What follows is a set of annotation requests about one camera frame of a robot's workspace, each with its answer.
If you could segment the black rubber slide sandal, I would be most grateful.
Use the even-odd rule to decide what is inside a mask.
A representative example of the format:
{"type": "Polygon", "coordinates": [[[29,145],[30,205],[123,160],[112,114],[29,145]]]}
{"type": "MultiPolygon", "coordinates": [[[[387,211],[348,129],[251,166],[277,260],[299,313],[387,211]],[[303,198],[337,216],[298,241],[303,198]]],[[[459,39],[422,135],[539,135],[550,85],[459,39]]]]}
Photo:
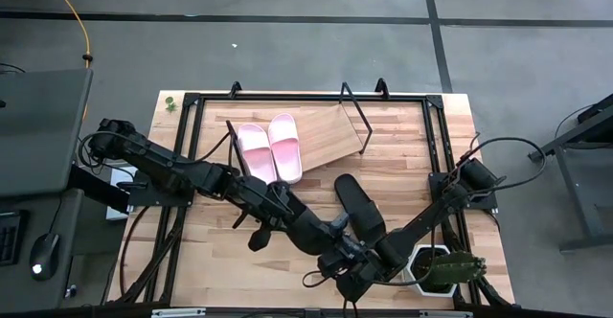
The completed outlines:
{"type": "Polygon", "coordinates": [[[327,222],[293,193],[288,195],[287,206],[292,214],[284,218],[285,232],[299,250],[318,256],[333,248],[334,237],[329,232],[327,222]]]}
{"type": "Polygon", "coordinates": [[[335,179],[334,190],[349,216],[355,236],[367,246],[375,246],[387,233],[385,221],[375,202],[355,177],[348,173],[335,179]]]}

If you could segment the pink rubber slide sandal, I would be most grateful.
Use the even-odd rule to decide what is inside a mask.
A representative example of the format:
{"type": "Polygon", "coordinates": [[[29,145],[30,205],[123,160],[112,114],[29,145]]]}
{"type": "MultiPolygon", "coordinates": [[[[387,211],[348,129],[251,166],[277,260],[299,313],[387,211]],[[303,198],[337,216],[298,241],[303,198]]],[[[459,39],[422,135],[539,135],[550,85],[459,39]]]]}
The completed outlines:
{"type": "Polygon", "coordinates": [[[238,128],[238,146],[251,176],[259,178],[266,184],[277,180],[268,135],[259,125],[241,125],[238,128]]]}
{"type": "Polygon", "coordinates": [[[281,181],[294,184],[301,180],[301,161],[298,129],[295,119],[282,113],[272,119],[267,130],[273,160],[281,181]]]}

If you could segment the black flat bar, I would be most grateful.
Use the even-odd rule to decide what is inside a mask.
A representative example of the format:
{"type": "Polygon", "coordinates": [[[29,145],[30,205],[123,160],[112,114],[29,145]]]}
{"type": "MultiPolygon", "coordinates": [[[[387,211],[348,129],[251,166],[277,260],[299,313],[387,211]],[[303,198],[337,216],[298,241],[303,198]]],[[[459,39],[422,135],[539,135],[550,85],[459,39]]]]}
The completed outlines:
{"type": "Polygon", "coordinates": [[[79,189],[84,195],[120,213],[126,213],[128,207],[129,194],[121,189],[104,182],[99,177],[72,165],[67,189],[79,189]]]}

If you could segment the white paper sheet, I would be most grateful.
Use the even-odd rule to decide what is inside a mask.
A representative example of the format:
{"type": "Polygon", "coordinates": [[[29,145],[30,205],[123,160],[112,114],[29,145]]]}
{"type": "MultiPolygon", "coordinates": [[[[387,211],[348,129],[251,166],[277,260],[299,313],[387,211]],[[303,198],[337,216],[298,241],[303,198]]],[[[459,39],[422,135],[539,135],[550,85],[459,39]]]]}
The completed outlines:
{"type": "MultiPolygon", "coordinates": [[[[110,184],[117,187],[120,182],[132,182],[136,169],[134,167],[111,168],[110,184]]],[[[106,209],[105,218],[109,221],[123,220],[128,218],[128,214],[121,213],[110,207],[106,209]]]]}

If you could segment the silver metal bracket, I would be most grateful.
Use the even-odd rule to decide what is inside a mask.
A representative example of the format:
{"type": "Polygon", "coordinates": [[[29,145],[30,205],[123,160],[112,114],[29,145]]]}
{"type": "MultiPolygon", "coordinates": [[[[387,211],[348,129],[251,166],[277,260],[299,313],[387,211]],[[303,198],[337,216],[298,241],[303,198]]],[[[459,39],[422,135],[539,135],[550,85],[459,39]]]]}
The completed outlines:
{"type": "Polygon", "coordinates": [[[154,309],[150,318],[203,318],[205,316],[205,307],[181,307],[154,309]]]}
{"type": "Polygon", "coordinates": [[[473,318],[473,313],[458,310],[420,310],[419,318],[473,318]]]}

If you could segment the black metal stand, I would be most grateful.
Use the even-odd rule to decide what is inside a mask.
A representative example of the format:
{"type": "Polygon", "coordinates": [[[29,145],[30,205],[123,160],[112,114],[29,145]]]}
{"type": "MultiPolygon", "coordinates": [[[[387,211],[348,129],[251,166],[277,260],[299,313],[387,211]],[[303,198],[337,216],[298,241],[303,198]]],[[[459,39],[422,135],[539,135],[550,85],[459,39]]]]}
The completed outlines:
{"type": "Polygon", "coordinates": [[[576,123],[568,130],[556,128],[554,138],[540,152],[529,154],[533,162],[550,156],[564,180],[576,209],[582,237],[559,245],[562,253],[613,246],[613,228],[607,230],[601,211],[613,211],[613,93],[562,119],[576,123]]]}

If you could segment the white hexagonal plant pot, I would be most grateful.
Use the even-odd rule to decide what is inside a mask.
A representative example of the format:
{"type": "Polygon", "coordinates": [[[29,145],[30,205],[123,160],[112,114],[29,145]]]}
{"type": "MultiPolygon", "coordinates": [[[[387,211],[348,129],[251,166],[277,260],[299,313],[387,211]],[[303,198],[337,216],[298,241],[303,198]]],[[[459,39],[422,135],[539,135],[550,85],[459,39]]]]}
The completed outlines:
{"type": "MultiPolygon", "coordinates": [[[[435,251],[436,256],[449,254],[449,249],[441,244],[436,244],[434,247],[429,244],[418,244],[401,273],[404,282],[416,281],[426,274],[432,262],[432,251],[435,251]]],[[[424,280],[420,284],[411,285],[410,288],[424,297],[451,298],[457,286],[457,284],[431,284],[424,280]]]]}

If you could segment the black computer mouse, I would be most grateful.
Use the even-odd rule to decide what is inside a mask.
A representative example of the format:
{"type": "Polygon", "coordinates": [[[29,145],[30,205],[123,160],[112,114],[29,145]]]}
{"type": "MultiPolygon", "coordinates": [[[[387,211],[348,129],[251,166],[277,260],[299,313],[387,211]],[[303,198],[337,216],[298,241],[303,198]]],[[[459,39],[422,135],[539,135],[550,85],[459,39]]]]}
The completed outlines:
{"type": "Polygon", "coordinates": [[[35,240],[29,257],[31,276],[35,281],[47,281],[56,274],[59,244],[60,236],[55,233],[41,235],[35,240]]]}

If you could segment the grey flat panel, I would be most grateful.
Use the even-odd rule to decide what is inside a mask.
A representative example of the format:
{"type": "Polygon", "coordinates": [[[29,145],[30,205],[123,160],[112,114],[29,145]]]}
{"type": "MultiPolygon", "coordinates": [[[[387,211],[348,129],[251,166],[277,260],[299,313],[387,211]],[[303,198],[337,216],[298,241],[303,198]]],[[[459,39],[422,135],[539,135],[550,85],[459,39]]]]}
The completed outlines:
{"type": "Polygon", "coordinates": [[[90,69],[0,76],[0,197],[67,186],[90,69]]]}

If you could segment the wooden shelf with black frame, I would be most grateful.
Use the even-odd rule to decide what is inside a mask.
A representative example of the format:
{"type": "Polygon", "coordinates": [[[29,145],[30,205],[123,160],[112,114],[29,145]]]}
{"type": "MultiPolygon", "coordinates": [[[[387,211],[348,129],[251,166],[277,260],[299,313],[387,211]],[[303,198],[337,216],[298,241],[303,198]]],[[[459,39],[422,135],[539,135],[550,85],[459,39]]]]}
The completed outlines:
{"type": "MultiPolygon", "coordinates": [[[[365,150],[369,140],[362,139],[358,135],[349,116],[350,107],[356,110],[360,122],[366,127],[367,134],[371,135],[373,129],[361,109],[358,98],[345,82],[341,84],[340,92],[336,96],[319,98],[298,95],[272,96],[240,102],[238,109],[244,114],[231,117],[228,122],[235,128],[233,140],[238,146],[238,128],[241,125],[259,125],[267,133],[274,117],[282,113],[290,114],[295,119],[298,129],[303,178],[310,170],[365,150]]],[[[239,146],[238,157],[243,161],[239,146]]]]}

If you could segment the dark grey desk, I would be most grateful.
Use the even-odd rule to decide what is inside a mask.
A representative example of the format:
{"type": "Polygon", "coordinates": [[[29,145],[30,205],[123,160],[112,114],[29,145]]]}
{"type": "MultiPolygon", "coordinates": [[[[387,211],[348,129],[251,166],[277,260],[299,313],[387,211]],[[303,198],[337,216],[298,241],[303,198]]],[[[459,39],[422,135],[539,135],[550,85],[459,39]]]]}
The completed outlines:
{"type": "Polygon", "coordinates": [[[0,313],[58,308],[63,301],[72,262],[73,241],[81,190],[0,199],[0,213],[22,211],[22,239],[18,262],[0,266],[0,313]],[[38,282],[31,276],[29,257],[37,238],[47,233],[60,236],[58,267],[53,278],[38,282]]]}

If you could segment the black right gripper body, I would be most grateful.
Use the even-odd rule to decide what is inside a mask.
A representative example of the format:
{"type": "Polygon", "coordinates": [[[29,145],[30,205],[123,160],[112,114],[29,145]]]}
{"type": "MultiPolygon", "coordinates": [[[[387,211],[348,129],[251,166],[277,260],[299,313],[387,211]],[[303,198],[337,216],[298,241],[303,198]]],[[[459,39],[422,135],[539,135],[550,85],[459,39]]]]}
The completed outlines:
{"type": "Polygon", "coordinates": [[[333,279],[349,302],[358,301],[374,282],[383,281],[391,271],[391,251],[383,242],[374,248],[341,241],[318,244],[318,270],[333,279]]]}

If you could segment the black keyboard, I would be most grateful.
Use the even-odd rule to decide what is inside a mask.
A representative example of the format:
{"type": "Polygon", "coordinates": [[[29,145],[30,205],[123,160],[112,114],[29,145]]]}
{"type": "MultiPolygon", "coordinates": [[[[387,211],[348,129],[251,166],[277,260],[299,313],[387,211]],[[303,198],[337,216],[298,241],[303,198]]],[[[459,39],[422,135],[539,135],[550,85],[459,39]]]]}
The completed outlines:
{"type": "Polygon", "coordinates": [[[0,213],[0,266],[18,262],[23,217],[22,211],[0,213]]]}

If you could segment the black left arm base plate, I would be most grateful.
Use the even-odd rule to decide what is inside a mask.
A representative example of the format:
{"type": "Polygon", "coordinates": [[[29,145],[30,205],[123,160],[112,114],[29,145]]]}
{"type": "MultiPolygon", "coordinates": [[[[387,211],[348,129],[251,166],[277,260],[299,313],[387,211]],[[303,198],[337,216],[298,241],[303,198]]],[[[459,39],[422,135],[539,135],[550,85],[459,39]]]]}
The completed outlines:
{"type": "Polygon", "coordinates": [[[136,170],[129,194],[128,204],[134,207],[188,207],[193,202],[194,189],[185,183],[169,184],[136,170]]]}

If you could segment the green cactus plant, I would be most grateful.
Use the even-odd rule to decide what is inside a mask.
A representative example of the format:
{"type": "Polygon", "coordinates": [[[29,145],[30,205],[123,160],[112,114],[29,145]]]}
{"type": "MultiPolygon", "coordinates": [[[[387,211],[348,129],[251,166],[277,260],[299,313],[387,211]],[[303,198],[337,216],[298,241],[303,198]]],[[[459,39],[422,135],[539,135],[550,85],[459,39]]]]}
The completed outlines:
{"type": "Polygon", "coordinates": [[[431,261],[421,284],[443,286],[468,283],[482,278],[487,270],[484,258],[466,251],[454,251],[450,254],[436,256],[431,261]]]}

